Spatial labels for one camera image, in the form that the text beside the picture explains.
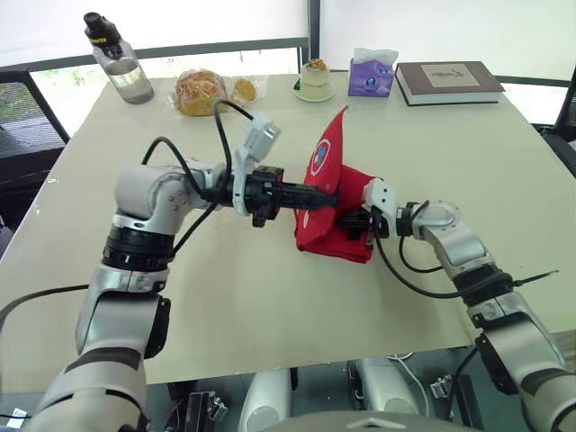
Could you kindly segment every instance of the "pastry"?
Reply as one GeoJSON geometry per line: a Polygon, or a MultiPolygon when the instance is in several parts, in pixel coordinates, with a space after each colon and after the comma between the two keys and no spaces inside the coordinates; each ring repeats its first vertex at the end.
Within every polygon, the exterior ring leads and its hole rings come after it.
{"type": "Polygon", "coordinates": [[[256,89],[247,79],[241,78],[234,84],[232,98],[236,100],[253,101],[256,98],[256,89]]]}
{"type": "Polygon", "coordinates": [[[224,81],[210,70],[201,70],[178,79],[174,103],[185,115],[212,115],[212,101],[217,97],[226,97],[224,81]]]}
{"type": "Polygon", "coordinates": [[[330,69],[321,58],[315,58],[302,67],[300,91],[306,97],[317,99],[333,91],[329,82],[330,69]]]}

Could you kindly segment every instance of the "plastic bag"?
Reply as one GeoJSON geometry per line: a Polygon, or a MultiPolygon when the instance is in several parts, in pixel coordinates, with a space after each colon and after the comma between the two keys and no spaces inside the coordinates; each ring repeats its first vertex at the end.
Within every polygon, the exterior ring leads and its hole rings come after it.
{"type": "MultiPolygon", "coordinates": [[[[266,93],[267,76],[220,76],[210,70],[187,70],[176,81],[171,104],[183,115],[212,115],[212,102],[225,97],[240,106],[266,93]]],[[[221,113],[228,106],[219,107],[221,113]]]]}

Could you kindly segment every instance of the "water bottle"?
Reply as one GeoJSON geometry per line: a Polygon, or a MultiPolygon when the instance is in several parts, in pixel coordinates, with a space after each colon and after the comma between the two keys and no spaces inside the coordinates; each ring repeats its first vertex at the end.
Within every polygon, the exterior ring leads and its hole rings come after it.
{"type": "Polygon", "coordinates": [[[96,12],[84,15],[85,35],[94,47],[94,58],[129,104],[144,104],[154,96],[131,45],[122,39],[116,26],[96,12]]]}

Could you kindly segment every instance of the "red towel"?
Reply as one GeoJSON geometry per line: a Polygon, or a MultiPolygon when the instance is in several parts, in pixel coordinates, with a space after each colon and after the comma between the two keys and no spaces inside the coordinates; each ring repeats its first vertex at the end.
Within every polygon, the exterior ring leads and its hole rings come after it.
{"type": "Polygon", "coordinates": [[[337,208],[325,207],[317,211],[296,212],[296,247],[329,257],[340,257],[365,263],[372,256],[366,247],[368,233],[359,239],[348,239],[347,232],[334,226],[344,213],[359,210],[364,186],[373,177],[342,165],[343,109],[326,128],[312,153],[304,183],[333,194],[338,192],[337,208]]]}

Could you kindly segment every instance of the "small plate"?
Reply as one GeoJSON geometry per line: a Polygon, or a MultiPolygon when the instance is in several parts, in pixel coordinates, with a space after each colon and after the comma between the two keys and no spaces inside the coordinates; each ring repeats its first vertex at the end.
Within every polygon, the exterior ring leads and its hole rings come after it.
{"type": "Polygon", "coordinates": [[[302,90],[295,90],[294,88],[292,89],[292,91],[296,95],[296,97],[302,99],[303,101],[306,101],[306,102],[324,102],[336,94],[336,87],[334,86],[334,83],[332,83],[331,81],[328,82],[328,88],[329,88],[329,93],[324,95],[324,96],[321,96],[321,97],[309,97],[308,95],[302,94],[302,90]]]}

